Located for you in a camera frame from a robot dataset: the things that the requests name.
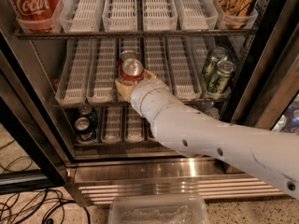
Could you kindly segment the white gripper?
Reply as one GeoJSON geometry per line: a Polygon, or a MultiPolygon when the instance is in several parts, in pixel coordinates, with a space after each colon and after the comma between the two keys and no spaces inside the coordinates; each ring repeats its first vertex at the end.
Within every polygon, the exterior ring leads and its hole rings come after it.
{"type": "Polygon", "coordinates": [[[182,105],[168,87],[147,69],[144,70],[144,80],[137,85],[134,81],[120,78],[115,80],[115,84],[123,100],[130,101],[132,108],[148,122],[153,122],[157,114],[167,105],[182,105]]]}

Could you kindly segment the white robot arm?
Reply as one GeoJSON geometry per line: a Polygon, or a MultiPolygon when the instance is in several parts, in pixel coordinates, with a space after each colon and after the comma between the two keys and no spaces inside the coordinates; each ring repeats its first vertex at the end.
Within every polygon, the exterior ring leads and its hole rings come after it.
{"type": "Polygon", "coordinates": [[[213,119],[183,104],[147,71],[135,83],[115,79],[118,93],[150,124],[154,138],[182,155],[207,155],[299,198],[299,136],[213,119]]]}

